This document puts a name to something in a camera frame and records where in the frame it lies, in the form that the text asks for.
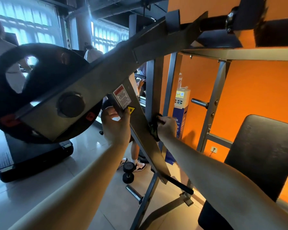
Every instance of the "black pad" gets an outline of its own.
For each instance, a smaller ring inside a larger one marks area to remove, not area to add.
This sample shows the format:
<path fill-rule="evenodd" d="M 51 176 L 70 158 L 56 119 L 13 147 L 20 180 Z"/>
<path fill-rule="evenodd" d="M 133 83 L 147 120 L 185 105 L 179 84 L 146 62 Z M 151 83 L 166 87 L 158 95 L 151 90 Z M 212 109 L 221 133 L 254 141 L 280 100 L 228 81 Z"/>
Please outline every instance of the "black pad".
<path fill-rule="evenodd" d="M 288 123 L 247 116 L 224 163 L 250 178 L 276 201 L 288 177 Z M 233 229 L 207 201 L 198 224 L 204 230 Z"/>

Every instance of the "white sneaker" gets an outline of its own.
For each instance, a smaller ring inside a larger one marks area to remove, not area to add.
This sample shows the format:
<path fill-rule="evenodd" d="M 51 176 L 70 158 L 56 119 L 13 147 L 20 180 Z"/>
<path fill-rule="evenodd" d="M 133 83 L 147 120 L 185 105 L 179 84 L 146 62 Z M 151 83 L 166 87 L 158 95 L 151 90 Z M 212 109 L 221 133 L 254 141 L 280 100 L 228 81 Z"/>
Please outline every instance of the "white sneaker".
<path fill-rule="evenodd" d="M 142 171 L 142 170 L 144 170 L 145 168 L 146 168 L 146 164 L 145 164 L 145 163 L 141 163 L 140 160 L 138 160 L 137 167 L 136 167 L 136 169 L 133 171 L 133 173 Z"/>
<path fill-rule="evenodd" d="M 118 167 L 117 169 L 119 169 L 120 167 L 122 167 L 127 161 L 128 161 L 127 158 L 123 158 L 123 159 L 121 160 L 121 163 L 119 164 L 119 167 Z"/>

